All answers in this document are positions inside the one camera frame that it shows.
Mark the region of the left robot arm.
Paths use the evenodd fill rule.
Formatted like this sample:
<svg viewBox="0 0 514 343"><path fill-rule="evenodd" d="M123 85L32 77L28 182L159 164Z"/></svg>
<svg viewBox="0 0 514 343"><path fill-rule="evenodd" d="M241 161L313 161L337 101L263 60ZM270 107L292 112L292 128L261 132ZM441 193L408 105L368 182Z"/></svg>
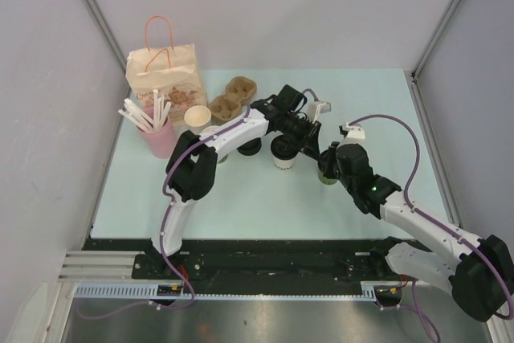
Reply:
<svg viewBox="0 0 514 343"><path fill-rule="evenodd" d="M279 94L251 103L245 113L211 133L198 135L187 130L179 137L165 169L162 193L169 198L169 206L153 238L157 250L149 261L153 273L166 279L176 272L173 254L182 246L194 204L214 185L219 158L271 132L282 133L294 153L315 161L320 158L321 123L302 111L307 101L305 94L286 84Z"/></svg>

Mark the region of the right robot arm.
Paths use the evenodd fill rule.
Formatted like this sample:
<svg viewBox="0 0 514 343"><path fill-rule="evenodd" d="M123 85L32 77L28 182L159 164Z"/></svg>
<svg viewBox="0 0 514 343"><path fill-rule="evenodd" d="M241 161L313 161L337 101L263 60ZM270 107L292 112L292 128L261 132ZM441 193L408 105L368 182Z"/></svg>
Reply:
<svg viewBox="0 0 514 343"><path fill-rule="evenodd" d="M407 200L395 182L376 174L359 144L333 142L318 161L318 169L336 179L363 214L399 227L428 252L396 243L370 260L380 280L402 273L451 294L455 303L477 321L498 316L513 306L513 261L507 244L495 235L479 237L442 222Z"/></svg>

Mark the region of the green paper cup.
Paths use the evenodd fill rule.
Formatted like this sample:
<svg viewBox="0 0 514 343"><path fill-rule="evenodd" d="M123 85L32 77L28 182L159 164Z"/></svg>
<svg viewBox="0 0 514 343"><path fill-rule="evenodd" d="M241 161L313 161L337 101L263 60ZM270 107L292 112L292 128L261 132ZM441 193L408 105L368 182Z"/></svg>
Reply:
<svg viewBox="0 0 514 343"><path fill-rule="evenodd" d="M330 170L325 172L325 166L322 163L317 164L317 176L322 184L332 186L338 183L338 179L333 175Z"/></svg>

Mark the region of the black cup lid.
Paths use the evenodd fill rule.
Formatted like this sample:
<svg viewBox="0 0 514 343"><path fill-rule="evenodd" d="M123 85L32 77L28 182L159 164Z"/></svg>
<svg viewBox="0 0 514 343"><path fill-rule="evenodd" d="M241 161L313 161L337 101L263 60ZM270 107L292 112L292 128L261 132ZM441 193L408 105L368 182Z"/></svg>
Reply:
<svg viewBox="0 0 514 343"><path fill-rule="evenodd" d="M273 157L283 161L294 159L299 152L296 145L284 135L272 140L270 150Z"/></svg>

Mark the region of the white paper cup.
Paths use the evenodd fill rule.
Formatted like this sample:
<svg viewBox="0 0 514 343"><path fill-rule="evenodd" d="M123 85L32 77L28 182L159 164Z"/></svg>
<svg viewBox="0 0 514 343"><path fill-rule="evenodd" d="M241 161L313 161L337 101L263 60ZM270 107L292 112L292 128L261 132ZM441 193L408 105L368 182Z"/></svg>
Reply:
<svg viewBox="0 0 514 343"><path fill-rule="evenodd" d="M289 170L293 167L298 151L295 149L273 149L271 151L273 162L280 170Z"/></svg>

